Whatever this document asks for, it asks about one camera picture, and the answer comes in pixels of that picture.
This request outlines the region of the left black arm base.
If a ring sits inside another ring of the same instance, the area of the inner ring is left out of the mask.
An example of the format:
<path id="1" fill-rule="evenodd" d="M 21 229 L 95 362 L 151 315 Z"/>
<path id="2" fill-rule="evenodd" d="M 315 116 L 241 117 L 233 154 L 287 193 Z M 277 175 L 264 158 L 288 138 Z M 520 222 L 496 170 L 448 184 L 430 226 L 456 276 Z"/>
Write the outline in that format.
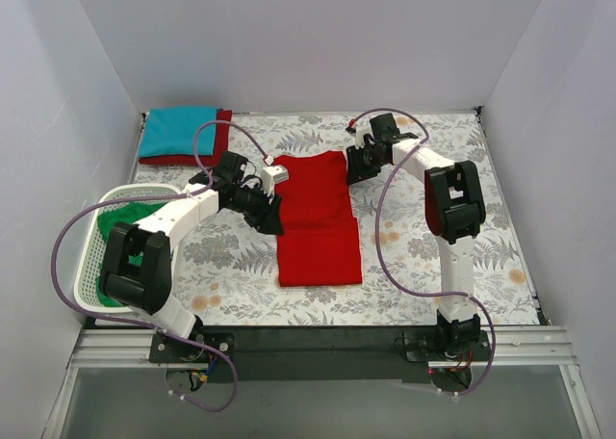
<path id="1" fill-rule="evenodd" d="M 191 391 L 196 392 L 210 381 L 213 371 L 224 364 L 219 355 L 204 349 L 202 345 L 212 347 L 232 358 L 236 337 L 230 331 L 199 329 L 190 339 L 199 343 L 199 346 L 179 342 L 161 332 L 155 333 L 147 361 L 157 365 L 178 366 L 178 372 L 187 375 Z"/>

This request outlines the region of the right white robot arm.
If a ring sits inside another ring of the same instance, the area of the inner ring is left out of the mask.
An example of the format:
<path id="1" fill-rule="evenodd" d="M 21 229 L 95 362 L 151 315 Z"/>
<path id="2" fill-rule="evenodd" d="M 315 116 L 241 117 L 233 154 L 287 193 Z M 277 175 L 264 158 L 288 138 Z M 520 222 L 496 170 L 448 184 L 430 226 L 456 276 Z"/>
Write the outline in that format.
<path id="1" fill-rule="evenodd" d="M 352 118 L 346 131 L 355 139 L 346 149 L 348 185 L 377 176 L 390 165 L 423 183 L 424 218 L 437 242 L 441 285 L 437 323 L 426 350 L 457 359 L 480 341 L 487 313 L 475 298 L 475 241 L 486 220 L 486 208 L 475 163 L 455 162 L 427 147 L 430 135 L 399 130 L 394 108 L 375 108 Z"/>

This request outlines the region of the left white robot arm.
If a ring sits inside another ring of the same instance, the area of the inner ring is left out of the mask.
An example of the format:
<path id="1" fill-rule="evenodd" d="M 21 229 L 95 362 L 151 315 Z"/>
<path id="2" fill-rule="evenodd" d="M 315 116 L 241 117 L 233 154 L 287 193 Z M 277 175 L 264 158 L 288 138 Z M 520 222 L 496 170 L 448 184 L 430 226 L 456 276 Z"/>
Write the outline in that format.
<path id="1" fill-rule="evenodd" d="M 144 219 L 116 223 L 109 233 L 99 278 L 102 295 L 174 334 L 171 349 L 186 362 L 203 354 L 205 340 L 195 332 L 200 320 L 172 292 L 176 247 L 222 210 L 243 215 L 261 234 L 283 233 L 282 197 L 275 186 L 289 179 L 288 171 L 270 164 L 259 174 L 246 176 L 246 163 L 246 157 L 225 151 L 211 173 L 201 172 L 189 180 L 184 194 Z"/>

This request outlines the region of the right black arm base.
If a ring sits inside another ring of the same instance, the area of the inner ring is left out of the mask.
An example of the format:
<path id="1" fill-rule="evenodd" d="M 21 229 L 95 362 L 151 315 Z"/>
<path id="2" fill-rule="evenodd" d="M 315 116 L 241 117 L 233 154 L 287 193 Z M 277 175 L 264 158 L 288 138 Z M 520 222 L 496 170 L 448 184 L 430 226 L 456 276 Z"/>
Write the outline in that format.
<path id="1" fill-rule="evenodd" d="M 430 381 L 438 389 L 458 393 L 471 388 L 473 363 L 488 362 L 492 353 L 479 315 L 450 323 L 440 312 L 434 325 L 403 331 L 394 340 L 394 349 L 409 363 L 441 363 L 428 367 Z"/>

